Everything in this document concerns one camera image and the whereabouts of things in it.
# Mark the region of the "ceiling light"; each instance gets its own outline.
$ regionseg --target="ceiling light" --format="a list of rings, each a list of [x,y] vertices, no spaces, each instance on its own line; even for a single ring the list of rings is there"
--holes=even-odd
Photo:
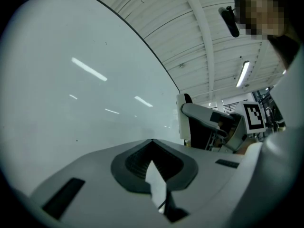
[[[81,67],[86,72],[96,76],[97,78],[101,79],[102,81],[107,81],[108,79],[103,76],[102,74],[98,73],[94,69],[90,68],[88,65],[85,65],[83,62],[79,61],[78,59],[72,57],[72,62],[75,63],[77,66]]]
[[[108,110],[108,109],[105,109],[105,110],[108,111],[108,112],[113,112],[113,113],[119,114],[118,112],[114,112],[114,111],[111,111],[111,110]]]
[[[74,98],[75,100],[77,100],[78,98],[73,96],[73,95],[69,95],[70,97]]]
[[[237,87],[239,87],[241,85],[241,83],[243,82],[243,79],[246,75],[246,72],[248,70],[248,67],[249,67],[249,61],[245,61],[243,63],[243,67],[242,67],[242,71],[241,71],[241,75],[240,77],[238,78],[238,81],[237,81]]]
[[[153,105],[151,105],[150,103],[144,101],[143,99],[141,99],[139,96],[135,96],[134,97],[136,100],[140,101],[141,103],[145,104],[148,107],[153,107]]]

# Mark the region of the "black microphone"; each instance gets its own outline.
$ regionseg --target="black microphone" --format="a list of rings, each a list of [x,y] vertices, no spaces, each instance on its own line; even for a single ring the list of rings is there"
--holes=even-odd
[[[233,11],[231,9],[231,6],[228,6],[227,8],[219,8],[218,9],[219,14],[222,16],[224,22],[226,23],[228,29],[230,30],[230,33],[233,37],[239,36],[239,30],[235,23],[235,17],[233,14]]]

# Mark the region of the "white panel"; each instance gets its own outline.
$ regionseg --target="white panel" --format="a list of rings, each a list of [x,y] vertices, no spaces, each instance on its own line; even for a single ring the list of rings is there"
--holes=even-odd
[[[1,49],[1,157],[27,195],[86,153],[147,138],[181,143],[178,89],[98,1],[30,0]]]

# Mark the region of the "ceiling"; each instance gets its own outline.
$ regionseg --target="ceiling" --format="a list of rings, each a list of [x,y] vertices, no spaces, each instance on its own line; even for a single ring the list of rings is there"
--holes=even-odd
[[[101,0],[124,18],[163,63],[181,93],[203,104],[274,85],[283,66],[266,40],[231,36],[220,7],[234,0]],[[250,66],[236,83],[244,61]]]

